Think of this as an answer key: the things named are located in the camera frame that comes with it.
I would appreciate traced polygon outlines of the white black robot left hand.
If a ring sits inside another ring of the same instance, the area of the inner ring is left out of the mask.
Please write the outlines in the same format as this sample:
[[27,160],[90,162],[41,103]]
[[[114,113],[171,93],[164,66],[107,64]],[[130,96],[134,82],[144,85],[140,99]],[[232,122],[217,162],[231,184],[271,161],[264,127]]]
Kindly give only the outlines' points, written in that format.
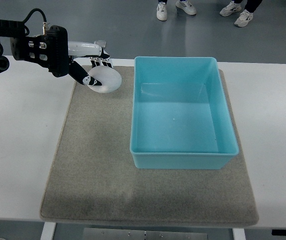
[[98,45],[90,42],[68,41],[69,75],[82,85],[97,83],[93,77],[76,62],[76,58],[89,58],[92,67],[107,66],[112,68],[110,55]]

